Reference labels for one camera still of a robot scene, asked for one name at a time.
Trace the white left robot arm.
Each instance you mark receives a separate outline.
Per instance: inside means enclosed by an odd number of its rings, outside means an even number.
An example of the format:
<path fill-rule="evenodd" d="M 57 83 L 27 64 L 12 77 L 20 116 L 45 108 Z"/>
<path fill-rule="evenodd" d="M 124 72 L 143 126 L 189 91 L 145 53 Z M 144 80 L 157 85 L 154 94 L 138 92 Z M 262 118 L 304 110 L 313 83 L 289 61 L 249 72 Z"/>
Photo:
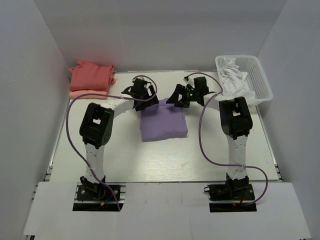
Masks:
<path fill-rule="evenodd" d="M 79 130 L 88 162 L 86 173 L 80 178 L 83 185 L 105 182 L 104 150 L 111 139 L 114 119 L 126 111 L 134 109 L 138 112 L 159 103 L 157 86 L 150 77 L 138 75 L 132 82 L 133 85 L 125 88 L 119 97 L 87 106 Z"/>

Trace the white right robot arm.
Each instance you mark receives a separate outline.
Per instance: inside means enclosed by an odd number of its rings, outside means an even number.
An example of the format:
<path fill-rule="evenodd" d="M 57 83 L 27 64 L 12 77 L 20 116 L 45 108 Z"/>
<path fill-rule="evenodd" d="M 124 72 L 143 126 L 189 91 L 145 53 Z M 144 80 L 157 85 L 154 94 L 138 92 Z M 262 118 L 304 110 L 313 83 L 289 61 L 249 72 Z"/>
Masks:
<path fill-rule="evenodd" d="M 253 120 L 246 99 L 240 96 L 230 100 L 217 100 L 216 97 L 222 92 L 210 91 L 206 76 L 207 74 L 195 77 L 193 80 L 186 76 L 184 78 L 186 85 L 177 84 L 166 102 L 178 108 L 189 108 L 191 102 L 203 107 L 198 123 L 198 142 L 202 155 L 213 165 L 227 167 L 227 182 L 248 185 L 246 144 L 253 127 Z M 206 108 L 219 111 L 221 128 L 228 143 L 228 164 L 214 162 L 204 152 L 201 127 Z"/>

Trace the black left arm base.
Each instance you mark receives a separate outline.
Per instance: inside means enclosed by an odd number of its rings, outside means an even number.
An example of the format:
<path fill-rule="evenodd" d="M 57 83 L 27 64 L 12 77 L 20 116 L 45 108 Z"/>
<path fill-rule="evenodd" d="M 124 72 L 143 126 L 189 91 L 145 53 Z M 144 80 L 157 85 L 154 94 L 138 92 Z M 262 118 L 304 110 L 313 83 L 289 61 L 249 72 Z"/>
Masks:
<path fill-rule="evenodd" d="M 107 188 L 102 193 L 95 193 L 78 182 L 73 201 L 73 211 L 75 212 L 118 212 L 125 203 L 126 184 L 114 183 L 110 185 L 112 192 Z"/>

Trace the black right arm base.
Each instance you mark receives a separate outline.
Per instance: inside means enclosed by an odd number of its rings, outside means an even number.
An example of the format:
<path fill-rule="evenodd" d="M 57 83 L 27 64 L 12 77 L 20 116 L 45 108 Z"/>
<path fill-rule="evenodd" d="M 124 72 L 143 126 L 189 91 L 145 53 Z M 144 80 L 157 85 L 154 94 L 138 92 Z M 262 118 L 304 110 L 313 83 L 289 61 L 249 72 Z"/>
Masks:
<path fill-rule="evenodd" d="M 255 194 L 252 184 L 246 189 L 231 193 L 224 184 L 209 184 L 203 188 L 208 194 L 209 211 L 211 213 L 256 212 Z"/>

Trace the purple t-shirt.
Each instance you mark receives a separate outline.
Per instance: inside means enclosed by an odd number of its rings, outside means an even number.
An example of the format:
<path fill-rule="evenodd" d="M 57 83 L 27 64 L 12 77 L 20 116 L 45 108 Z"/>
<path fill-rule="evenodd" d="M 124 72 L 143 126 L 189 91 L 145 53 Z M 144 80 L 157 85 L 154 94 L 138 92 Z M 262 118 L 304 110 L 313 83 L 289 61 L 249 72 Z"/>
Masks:
<path fill-rule="evenodd" d="M 158 104 L 140 111 L 140 134 L 143 142 L 187 137 L 184 111 L 166 103 L 167 100 L 161 99 Z"/>

